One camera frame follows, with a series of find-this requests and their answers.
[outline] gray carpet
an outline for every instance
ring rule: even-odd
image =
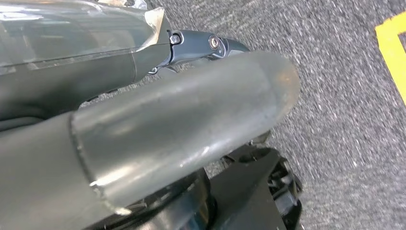
[[[174,28],[288,57],[299,102],[269,144],[304,182],[305,230],[406,229],[406,108],[375,26],[404,0],[153,0]]]

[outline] yellow floor marking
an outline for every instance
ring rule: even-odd
[[[406,104],[406,53],[399,34],[406,32],[406,11],[375,27],[379,49]]]

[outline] bolt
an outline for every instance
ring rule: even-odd
[[[180,43],[180,37],[179,37],[179,35],[177,35],[177,34],[171,35],[171,36],[169,37],[169,42],[170,42],[172,45],[179,44],[179,43]]]
[[[220,41],[218,40],[218,37],[214,36],[214,35],[210,36],[209,45],[212,50],[217,50],[220,45]]]

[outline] clear plastic cover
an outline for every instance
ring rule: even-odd
[[[40,69],[142,50],[158,42],[163,15],[83,0],[3,1],[0,74],[17,64]]]

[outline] metal bracket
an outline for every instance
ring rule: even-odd
[[[217,60],[231,55],[249,52],[249,49],[242,43],[220,38],[213,33],[176,30],[168,31],[170,43],[170,56],[161,64],[153,68],[149,74],[156,74],[160,68],[178,65],[205,58]]]

